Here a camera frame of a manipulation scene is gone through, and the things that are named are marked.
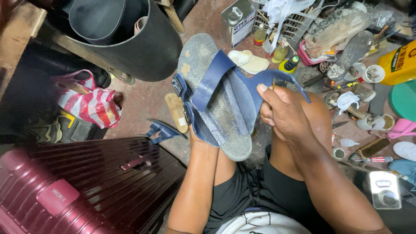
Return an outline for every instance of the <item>red and white striped bag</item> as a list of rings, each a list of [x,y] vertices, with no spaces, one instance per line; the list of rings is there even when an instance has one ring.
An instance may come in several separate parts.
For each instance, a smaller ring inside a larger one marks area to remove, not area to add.
[[[86,80],[76,80],[73,77],[86,71],[90,77]],[[88,70],[80,70],[71,74],[55,76],[51,80],[58,91],[58,105],[77,118],[95,123],[100,128],[116,127],[120,117],[121,110],[114,103],[115,90],[105,90],[95,86],[92,73]],[[88,94],[80,94],[67,88],[72,84],[82,86]]]

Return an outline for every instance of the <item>yellow container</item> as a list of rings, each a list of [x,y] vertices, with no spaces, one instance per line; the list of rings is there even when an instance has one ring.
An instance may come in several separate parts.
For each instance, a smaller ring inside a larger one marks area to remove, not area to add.
[[[416,40],[381,56],[377,65],[386,72],[380,84],[396,85],[416,79]]]

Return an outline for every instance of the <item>blue sandal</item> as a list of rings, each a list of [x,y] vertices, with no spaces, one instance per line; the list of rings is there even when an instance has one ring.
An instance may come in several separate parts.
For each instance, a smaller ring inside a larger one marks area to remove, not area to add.
[[[217,49],[210,35],[200,33],[183,47],[172,86],[195,135],[221,147],[230,159],[243,161],[251,153],[250,134],[263,102],[257,85],[271,86],[274,78],[278,86],[285,86],[286,81],[295,84],[310,103],[291,74],[269,69],[247,78]]]

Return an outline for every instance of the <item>metal buckle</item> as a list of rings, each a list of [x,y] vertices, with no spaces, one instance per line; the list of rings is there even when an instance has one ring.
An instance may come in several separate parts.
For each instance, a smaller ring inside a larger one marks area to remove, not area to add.
[[[176,95],[178,97],[182,97],[183,87],[182,87],[181,83],[179,82],[177,76],[179,76],[179,75],[176,73],[175,76],[172,79],[171,85],[175,89]]]
[[[188,108],[185,105],[183,105],[183,115],[185,116],[186,123],[189,126],[191,124],[191,117],[189,116]]]

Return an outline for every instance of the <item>bottle opener package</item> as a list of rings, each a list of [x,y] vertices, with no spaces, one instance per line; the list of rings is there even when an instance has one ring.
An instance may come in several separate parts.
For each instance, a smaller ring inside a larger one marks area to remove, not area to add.
[[[401,209],[396,175],[391,172],[370,172],[370,184],[375,209]]]

